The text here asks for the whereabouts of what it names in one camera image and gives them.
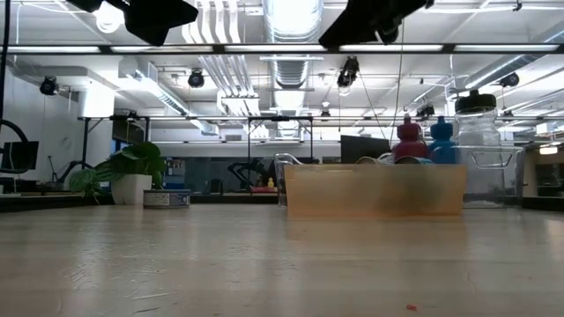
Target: lamp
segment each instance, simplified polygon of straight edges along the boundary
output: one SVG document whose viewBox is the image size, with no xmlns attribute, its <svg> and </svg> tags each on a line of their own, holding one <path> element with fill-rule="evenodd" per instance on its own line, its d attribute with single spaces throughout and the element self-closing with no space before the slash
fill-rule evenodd
<svg viewBox="0 0 564 317">
<path fill-rule="evenodd" d="M 96 26 L 98 29 L 106 34 L 117 31 L 117 29 L 125 23 L 123 11 L 107 2 L 103 2 L 100 8 L 93 12 L 93 15 L 96 17 Z"/>
</svg>

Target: computer monitor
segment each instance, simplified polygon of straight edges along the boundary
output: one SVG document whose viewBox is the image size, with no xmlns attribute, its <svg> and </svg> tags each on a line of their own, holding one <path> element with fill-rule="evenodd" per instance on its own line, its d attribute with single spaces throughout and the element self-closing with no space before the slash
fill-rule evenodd
<svg viewBox="0 0 564 317">
<path fill-rule="evenodd" d="M 34 170 L 38 149 L 37 141 L 27 142 L 27 146 L 23 142 L 6 142 L 2 154 L 2 168 L 20 169 L 31 166 L 29 169 Z"/>
<path fill-rule="evenodd" d="M 366 136 L 341 136 L 341 163 L 354 164 L 364 157 L 378 159 L 390 153 L 390 142 Z"/>
</svg>

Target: fluorescent light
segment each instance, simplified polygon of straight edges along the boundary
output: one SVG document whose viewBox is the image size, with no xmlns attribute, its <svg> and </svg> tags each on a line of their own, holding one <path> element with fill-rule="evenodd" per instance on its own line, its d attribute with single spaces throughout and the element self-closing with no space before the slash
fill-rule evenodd
<svg viewBox="0 0 564 317">
<path fill-rule="evenodd" d="M 183 144 L 183 141 L 151 141 L 154 144 Z"/>
<path fill-rule="evenodd" d="M 556 154 L 558 153 L 558 148 L 557 147 L 544 147 L 544 148 L 540 148 L 540 150 L 538 150 L 540 152 L 541 155 L 552 155 L 552 154 Z"/>
<path fill-rule="evenodd" d="M 438 52 L 442 50 L 442 45 L 426 45 L 426 44 L 404 44 L 403 48 L 400 44 L 390 45 L 344 45 L 340 48 L 341 52 Z"/>
<path fill-rule="evenodd" d="M 183 116 L 176 116 L 176 117 L 165 117 L 165 116 L 157 116 L 157 117 L 151 117 L 150 118 L 152 121 L 184 121 L 186 120 L 186 117 Z"/>
<path fill-rule="evenodd" d="M 226 45 L 227 53 L 251 53 L 277 51 L 284 52 L 326 52 L 327 50 L 321 45 L 313 44 L 277 44 L 277 45 Z"/>
<path fill-rule="evenodd" d="M 325 60 L 325 58 L 321 56 L 260 56 L 259 59 L 263 62 L 306 62 Z"/>
<path fill-rule="evenodd" d="M 135 53 L 135 52 L 142 52 L 148 49 L 153 49 L 155 47 L 152 46 L 113 46 L 110 47 L 116 53 Z"/>
<path fill-rule="evenodd" d="M 17 53 L 84 53 L 84 54 L 92 54 L 92 53 L 99 53 L 100 49 L 94 46 L 15 46 L 9 47 L 8 53 L 17 54 Z"/>
<path fill-rule="evenodd" d="M 319 121 L 319 120 L 331 120 L 331 121 L 357 121 L 357 120 L 365 120 L 365 119 L 371 119 L 372 117 L 361 117 L 361 116 L 349 116 L 349 117 L 314 117 L 314 120 Z"/>
<path fill-rule="evenodd" d="M 162 47 L 152 46 L 112 46 L 110 47 L 115 53 L 211 53 L 213 47 L 209 45 L 165 45 Z"/>
<path fill-rule="evenodd" d="M 220 116 L 220 117 L 197 117 L 198 120 L 205 120 L 205 121 L 246 121 L 246 117 L 229 117 L 229 116 Z"/>
<path fill-rule="evenodd" d="M 223 141 L 188 141 L 189 144 L 221 144 Z"/>
<path fill-rule="evenodd" d="M 456 45 L 455 51 L 460 52 L 508 52 L 508 51 L 531 51 L 531 52 L 552 52 L 558 48 L 558 44 L 542 45 L 542 44 L 474 44 L 474 45 Z"/>
</svg>

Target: ceiling duct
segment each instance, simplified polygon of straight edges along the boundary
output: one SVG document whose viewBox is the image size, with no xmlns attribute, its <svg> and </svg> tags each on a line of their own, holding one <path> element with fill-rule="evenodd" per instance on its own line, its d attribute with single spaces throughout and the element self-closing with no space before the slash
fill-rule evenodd
<svg viewBox="0 0 564 317">
<path fill-rule="evenodd" d="M 564 42 L 564 22 L 552 27 L 550 30 L 540 34 L 531 41 L 532 43 L 562 43 Z M 496 80 L 500 80 L 507 75 L 515 72 L 536 62 L 544 57 L 546 53 L 529 54 L 529 55 L 509 55 L 501 58 L 495 63 L 486 66 L 476 74 L 468 77 L 464 82 L 464 88 L 479 89 L 484 85 L 491 84 Z"/>
<path fill-rule="evenodd" d="M 323 0 L 263 0 L 268 42 L 307 43 L 317 41 Z M 272 61 L 271 70 L 280 88 L 299 89 L 308 80 L 310 61 Z M 305 92 L 274 92 L 277 107 L 297 110 Z"/>
<path fill-rule="evenodd" d="M 135 57 L 124 57 L 119 63 L 119 77 L 127 77 L 139 82 L 139 87 L 154 95 L 164 105 L 173 109 L 180 116 L 197 116 L 191 113 L 187 105 L 168 87 L 159 81 L 159 71 L 150 62 L 139 63 Z M 190 120 L 198 127 L 203 135 L 216 136 L 219 134 L 217 125 L 199 120 Z"/>
</svg>

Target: table surface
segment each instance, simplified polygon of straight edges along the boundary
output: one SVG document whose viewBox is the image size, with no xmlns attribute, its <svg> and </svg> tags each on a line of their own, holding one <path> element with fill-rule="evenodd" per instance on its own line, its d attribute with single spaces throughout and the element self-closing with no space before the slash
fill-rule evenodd
<svg viewBox="0 0 564 317">
<path fill-rule="evenodd" d="M 563 220 L 287 221 L 270 205 L 2 214 L 0 314 L 562 316 Z"/>
</svg>

